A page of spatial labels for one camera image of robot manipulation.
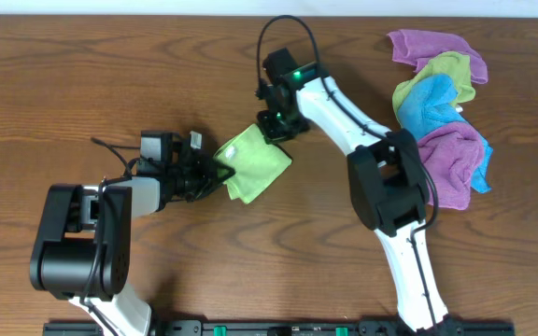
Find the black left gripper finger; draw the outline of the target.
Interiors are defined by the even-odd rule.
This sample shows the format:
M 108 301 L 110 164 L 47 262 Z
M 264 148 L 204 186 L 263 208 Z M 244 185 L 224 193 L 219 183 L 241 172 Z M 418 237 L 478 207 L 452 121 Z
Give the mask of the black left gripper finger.
M 209 155 L 204 155 L 203 172 L 208 180 L 228 180 L 235 175 L 233 167 Z
M 205 181 L 201 182 L 194 191 L 187 194 L 187 201 L 197 202 L 203 200 L 221 187 L 231 177 L 232 175 L 224 175 L 222 177 L 207 178 Z

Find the light green microfiber cloth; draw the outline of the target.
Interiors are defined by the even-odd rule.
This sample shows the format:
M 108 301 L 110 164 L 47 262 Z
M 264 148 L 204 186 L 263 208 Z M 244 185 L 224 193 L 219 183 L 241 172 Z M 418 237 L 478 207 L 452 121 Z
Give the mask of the light green microfiber cloth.
M 226 142 L 214 158 L 234 169 L 227 187 L 231 200 L 253 202 L 291 165 L 292 159 L 276 145 L 267 144 L 257 124 Z

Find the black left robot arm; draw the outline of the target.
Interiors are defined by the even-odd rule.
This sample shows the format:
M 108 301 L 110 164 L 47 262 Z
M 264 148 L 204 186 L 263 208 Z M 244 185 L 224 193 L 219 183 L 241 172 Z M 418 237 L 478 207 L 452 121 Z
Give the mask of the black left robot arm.
M 50 187 L 30 258 L 32 286 L 85 311 L 90 323 L 49 322 L 46 335 L 171 335 L 127 282 L 131 223 L 169 203 L 203 200 L 235 174 L 192 132 L 144 131 L 122 174 Z

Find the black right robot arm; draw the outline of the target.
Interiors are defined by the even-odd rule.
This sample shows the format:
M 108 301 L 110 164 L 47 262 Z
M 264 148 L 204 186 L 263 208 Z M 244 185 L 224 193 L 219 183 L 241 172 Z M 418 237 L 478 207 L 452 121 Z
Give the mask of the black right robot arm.
M 258 115 L 265 141 L 289 141 L 316 125 L 338 146 L 353 209 L 384 248 L 399 317 L 416 334 L 441 334 L 448 310 L 426 244 L 426 207 L 435 188 L 414 136 L 367 117 L 317 62 L 299 65 L 279 49 L 256 64 L 256 95 L 267 104 Z

